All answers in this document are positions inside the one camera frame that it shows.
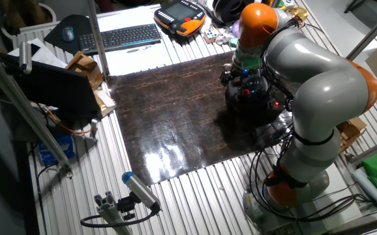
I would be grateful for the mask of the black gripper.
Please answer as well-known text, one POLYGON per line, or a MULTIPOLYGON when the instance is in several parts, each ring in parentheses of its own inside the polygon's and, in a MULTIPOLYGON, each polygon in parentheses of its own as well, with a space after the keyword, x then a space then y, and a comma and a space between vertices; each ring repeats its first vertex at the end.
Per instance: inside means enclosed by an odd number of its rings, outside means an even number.
POLYGON ((255 86, 268 87, 269 84, 266 78, 263 76, 263 72, 260 68, 257 69, 240 69, 239 67, 233 68, 233 85, 235 87, 242 86, 244 84, 252 84, 255 86))

